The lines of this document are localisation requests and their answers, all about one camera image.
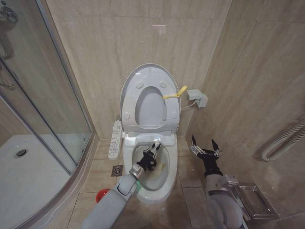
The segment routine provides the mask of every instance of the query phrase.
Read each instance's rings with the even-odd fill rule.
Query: toilet lid
[[[125,132],[175,132],[180,120],[180,99],[162,99],[173,95],[178,87],[163,67],[144,64],[127,78],[121,93],[120,110]]]

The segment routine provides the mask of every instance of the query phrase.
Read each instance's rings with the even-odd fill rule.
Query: white toilet
[[[156,169],[145,172],[135,192],[137,198],[146,204],[165,201],[175,184],[180,98],[162,99],[162,96],[177,92],[178,87],[171,74],[157,64],[136,68],[122,89],[120,112],[125,172],[129,173],[132,165],[142,158],[143,150],[156,139],[162,143]]]

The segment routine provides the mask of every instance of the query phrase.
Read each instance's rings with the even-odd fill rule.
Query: floor drain
[[[16,153],[16,156],[21,157],[21,156],[25,155],[27,152],[28,151],[26,149],[22,149]]]
[[[112,177],[119,177],[122,176],[122,174],[123,174],[123,165],[112,167],[112,173],[111,173]]]

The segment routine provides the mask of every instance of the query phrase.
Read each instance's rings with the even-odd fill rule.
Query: gray robot arm
[[[127,174],[109,190],[82,224],[82,229],[109,229],[137,189],[137,180]]]
[[[191,151],[204,163],[206,178],[206,197],[208,213],[217,229],[239,229],[243,223],[243,211],[237,202],[229,195],[229,191],[221,186],[223,173],[217,166],[216,160],[221,150],[212,139],[212,150],[201,149],[192,136]]]
[[[137,180],[141,179],[147,169],[155,169],[160,145],[160,141],[155,141],[151,147],[143,151],[143,158],[134,163],[130,174],[122,176],[116,186],[100,200],[83,222],[82,229],[111,228],[136,191]]]

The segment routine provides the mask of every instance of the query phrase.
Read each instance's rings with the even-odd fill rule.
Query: yellow tag
[[[187,89],[187,86],[184,85],[178,93],[173,94],[173,95],[165,95],[162,97],[162,99],[179,98],[186,89]]]

